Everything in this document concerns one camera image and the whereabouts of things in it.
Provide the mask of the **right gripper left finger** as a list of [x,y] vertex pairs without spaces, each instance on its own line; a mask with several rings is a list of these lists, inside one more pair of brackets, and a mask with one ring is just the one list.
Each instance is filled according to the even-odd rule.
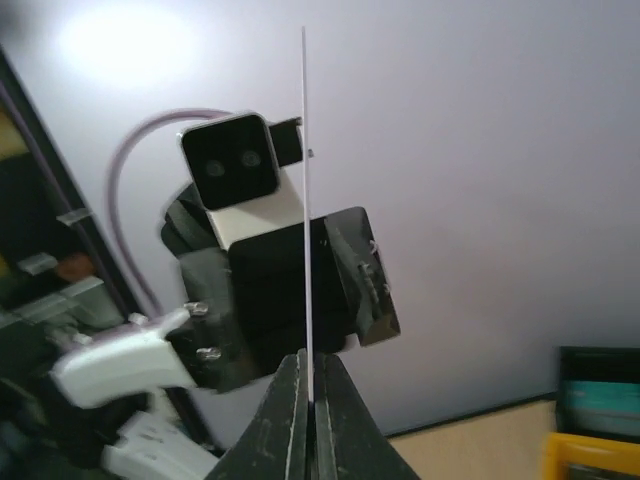
[[214,480],[307,477],[308,356],[286,356],[239,441],[207,475]]

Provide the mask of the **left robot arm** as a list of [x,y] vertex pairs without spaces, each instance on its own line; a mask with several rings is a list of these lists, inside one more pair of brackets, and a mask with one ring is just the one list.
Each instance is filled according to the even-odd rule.
[[[194,188],[162,240],[186,302],[122,318],[94,279],[1,318],[1,377],[34,396],[75,466],[122,479],[410,479],[339,352],[400,332],[366,211],[278,216],[224,246]],[[199,427],[149,409],[154,389],[226,394],[267,379],[256,413],[218,454]]]

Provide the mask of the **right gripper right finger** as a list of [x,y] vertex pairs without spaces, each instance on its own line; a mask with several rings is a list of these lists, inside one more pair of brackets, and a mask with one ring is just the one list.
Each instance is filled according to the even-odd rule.
[[377,427],[338,356],[314,357],[314,387],[314,479],[418,477]]

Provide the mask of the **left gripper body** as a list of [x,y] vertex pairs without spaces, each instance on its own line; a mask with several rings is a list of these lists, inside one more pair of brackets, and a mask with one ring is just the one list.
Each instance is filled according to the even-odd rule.
[[225,393],[273,374],[306,346],[304,271],[312,271],[314,349],[337,353],[356,335],[369,346],[400,333],[367,212],[351,207],[240,240],[215,238],[194,185],[165,213],[161,239],[178,261],[187,299],[207,311],[168,339],[200,388]]

